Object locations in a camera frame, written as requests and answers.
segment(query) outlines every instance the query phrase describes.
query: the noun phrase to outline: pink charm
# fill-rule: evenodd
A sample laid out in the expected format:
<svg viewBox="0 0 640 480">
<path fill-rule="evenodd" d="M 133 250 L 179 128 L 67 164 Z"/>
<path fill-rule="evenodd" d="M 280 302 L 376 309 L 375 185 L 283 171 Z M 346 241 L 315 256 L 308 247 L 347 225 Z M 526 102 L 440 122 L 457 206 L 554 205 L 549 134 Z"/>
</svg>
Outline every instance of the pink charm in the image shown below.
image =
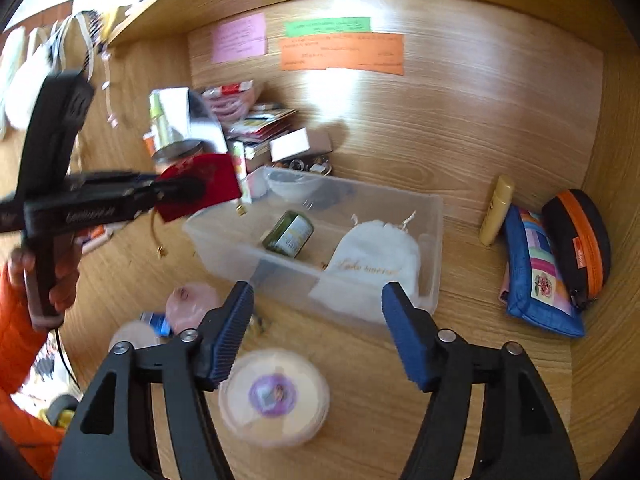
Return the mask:
<svg viewBox="0 0 640 480">
<path fill-rule="evenodd" d="M 166 300 L 166 320 L 175 334 L 197 328 L 205 314 L 219 308 L 220 297 L 207 283 L 187 283 L 176 288 Z"/>
</svg>

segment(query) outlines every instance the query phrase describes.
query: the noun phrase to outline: orange zipper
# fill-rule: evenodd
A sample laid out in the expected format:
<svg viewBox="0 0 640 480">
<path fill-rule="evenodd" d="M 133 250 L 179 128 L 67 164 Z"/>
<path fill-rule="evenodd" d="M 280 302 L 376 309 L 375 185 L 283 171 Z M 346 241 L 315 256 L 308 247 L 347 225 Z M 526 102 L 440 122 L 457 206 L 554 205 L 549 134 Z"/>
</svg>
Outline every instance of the orange zipper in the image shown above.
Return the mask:
<svg viewBox="0 0 640 480">
<path fill-rule="evenodd" d="M 569 214 L 571 222 L 574 223 L 575 231 L 578 233 L 578 238 L 580 238 L 582 243 L 587 264 L 589 299 L 595 298 L 602 289 L 602 282 L 604 280 L 602 275 L 602 256 L 596 235 L 582 206 L 580 206 L 578 199 L 571 191 L 563 191 L 558 194 L 558 198 Z"/>
</svg>

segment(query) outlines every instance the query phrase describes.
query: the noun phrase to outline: finger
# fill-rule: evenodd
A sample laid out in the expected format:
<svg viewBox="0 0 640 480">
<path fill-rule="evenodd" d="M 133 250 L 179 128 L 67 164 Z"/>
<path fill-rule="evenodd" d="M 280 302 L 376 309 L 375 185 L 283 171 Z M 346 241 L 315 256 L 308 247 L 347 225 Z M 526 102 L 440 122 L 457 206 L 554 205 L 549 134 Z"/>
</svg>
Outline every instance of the finger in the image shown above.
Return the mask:
<svg viewBox="0 0 640 480">
<path fill-rule="evenodd" d="M 78 269 L 82 258 L 82 247 L 72 244 L 69 250 L 56 263 L 56 278 L 61 279 Z"/>
<path fill-rule="evenodd" d="M 16 247 L 9 255 L 9 281 L 12 286 L 24 288 L 24 271 L 31 272 L 35 266 L 35 257 L 26 249 Z"/>
<path fill-rule="evenodd" d="M 65 310 L 71 308 L 73 306 L 73 304 L 76 302 L 76 296 L 77 295 L 78 294 L 76 293 L 76 290 L 74 289 L 73 293 L 68 298 L 65 298 L 62 301 L 56 302 L 54 304 L 54 307 L 56 308 L 56 312 L 59 312 L 61 314 Z"/>
<path fill-rule="evenodd" d="M 73 270 L 57 282 L 56 286 L 49 291 L 49 301 L 51 304 L 65 301 L 72 293 L 75 293 L 76 283 L 78 283 L 79 278 L 80 272 L 78 272 L 78 270 Z"/>
</svg>

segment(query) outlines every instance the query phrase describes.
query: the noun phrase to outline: black cable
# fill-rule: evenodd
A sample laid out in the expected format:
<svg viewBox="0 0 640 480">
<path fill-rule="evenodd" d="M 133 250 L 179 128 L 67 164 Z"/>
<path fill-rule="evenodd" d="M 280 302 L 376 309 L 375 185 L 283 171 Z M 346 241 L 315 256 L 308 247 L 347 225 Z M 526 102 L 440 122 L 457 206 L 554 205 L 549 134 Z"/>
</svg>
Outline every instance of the black cable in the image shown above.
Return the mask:
<svg viewBox="0 0 640 480">
<path fill-rule="evenodd" d="M 58 352 L 60 352 L 60 360 L 62 361 L 62 364 L 65 367 L 66 373 L 69 374 L 69 377 L 71 377 L 71 380 L 76 384 L 76 386 L 78 387 L 78 390 L 82 392 L 82 388 L 80 387 L 80 384 L 78 384 L 78 381 L 76 381 L 76 377 L 71 371 L 71 366 L 66 364 L 65 355 L 62 353 L 62 345 L 60 344 L 60 331 L 58 329 L 56 329 L 56 344 L 58 345 Z"/>
</svg>

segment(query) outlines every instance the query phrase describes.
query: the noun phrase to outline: sticky note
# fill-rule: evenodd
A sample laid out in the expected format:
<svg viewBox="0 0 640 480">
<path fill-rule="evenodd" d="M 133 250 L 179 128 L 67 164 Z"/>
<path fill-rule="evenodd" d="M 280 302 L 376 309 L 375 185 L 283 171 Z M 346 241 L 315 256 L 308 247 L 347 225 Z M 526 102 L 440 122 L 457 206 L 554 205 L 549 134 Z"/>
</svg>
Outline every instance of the sticky note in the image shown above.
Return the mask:
<svg viewBox="0 0 640 480">
<path fill-rule="evenodd" d="M 213 62 L 224 63 L 267 53 L 264 14 L 223 23 L 213 31 Z"/>
<path fill-rule="evenodd" d="M 288 38 L 334 32 L 370 32 L 371 18 L 318 18 L 284 24 Z"/>
<path fill-rule="evenodd" d="M 404 75 L 404 35 L 381 32 L 316 34 L 280 40 L 281 70 L 351 68 Z"/>
</svg>

